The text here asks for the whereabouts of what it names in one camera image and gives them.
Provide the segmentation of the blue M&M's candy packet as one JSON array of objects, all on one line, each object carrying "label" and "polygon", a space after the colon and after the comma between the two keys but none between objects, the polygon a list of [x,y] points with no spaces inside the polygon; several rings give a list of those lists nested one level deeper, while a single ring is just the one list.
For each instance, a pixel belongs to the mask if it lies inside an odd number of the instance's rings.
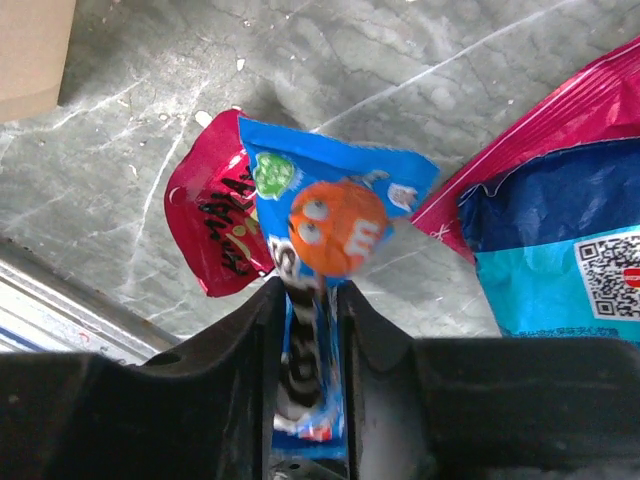
[{"label": "blue M&M's candy packet", "polygon": [[344,383],[337,291],[424,202],[438,166],[404,149],[239,120],[258,222],[285,288],[273,447],[342,458]]}]

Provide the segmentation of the checkered blue paper bag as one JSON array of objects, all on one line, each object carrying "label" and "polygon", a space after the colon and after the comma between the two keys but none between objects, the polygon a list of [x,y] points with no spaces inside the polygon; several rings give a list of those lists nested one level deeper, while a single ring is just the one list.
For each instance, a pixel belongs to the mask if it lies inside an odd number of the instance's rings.
[{"label": "checkered blue paper bag", "polygon": [[75,0],[1,0],[1,121],[57,103]]}]

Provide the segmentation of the red small snack packet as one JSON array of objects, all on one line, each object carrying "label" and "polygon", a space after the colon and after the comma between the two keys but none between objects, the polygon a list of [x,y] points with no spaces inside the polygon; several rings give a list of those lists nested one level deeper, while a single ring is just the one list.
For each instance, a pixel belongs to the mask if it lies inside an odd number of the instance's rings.
[{"label": "red small snack packet", "polygon": [[239,136],[244,113],[219,113],[171,174],[169,230],[206,295],[233,295],[274,264],[255,219],[256,190]]}]

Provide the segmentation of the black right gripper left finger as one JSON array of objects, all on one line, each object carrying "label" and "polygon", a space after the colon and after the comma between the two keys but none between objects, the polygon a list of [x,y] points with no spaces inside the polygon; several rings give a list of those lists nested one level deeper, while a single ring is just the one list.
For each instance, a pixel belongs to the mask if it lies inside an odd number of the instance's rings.
[{"label": "black right gripper left finger", "polygon": [[264,479],[281,281],[141,366],[90,353],[1,358],[5,479]]}]

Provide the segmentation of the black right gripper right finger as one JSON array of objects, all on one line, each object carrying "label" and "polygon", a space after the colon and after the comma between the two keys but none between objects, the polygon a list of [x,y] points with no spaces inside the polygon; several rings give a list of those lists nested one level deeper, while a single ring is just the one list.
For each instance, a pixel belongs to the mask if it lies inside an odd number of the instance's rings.
[{"label": "black right gripper right finger", "polygon": [[337,294],[352,479],[635,479],[639,352],[604,338],[418,339]]}]

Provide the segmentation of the pink red snack bag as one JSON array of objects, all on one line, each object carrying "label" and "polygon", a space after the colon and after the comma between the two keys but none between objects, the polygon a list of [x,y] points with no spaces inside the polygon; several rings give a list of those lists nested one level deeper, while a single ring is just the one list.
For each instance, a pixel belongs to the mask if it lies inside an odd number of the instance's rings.
[{"label": "pink red snack bag", "polygon": [[457,200],[469,187],[551,151],[638,135],[634,38],[585,66],[516,121],[432,194],[411,223],[471,262],[457,219]]}]

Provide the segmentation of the light blue snack packet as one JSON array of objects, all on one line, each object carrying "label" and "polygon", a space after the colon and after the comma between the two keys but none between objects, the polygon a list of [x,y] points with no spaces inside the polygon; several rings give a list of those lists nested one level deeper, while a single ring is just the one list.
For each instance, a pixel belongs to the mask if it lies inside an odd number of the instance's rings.
[{"label": "light blue snack packet", "polygon": [[639,342],[639,141],[534,158],[458,200],[501,333]]}]

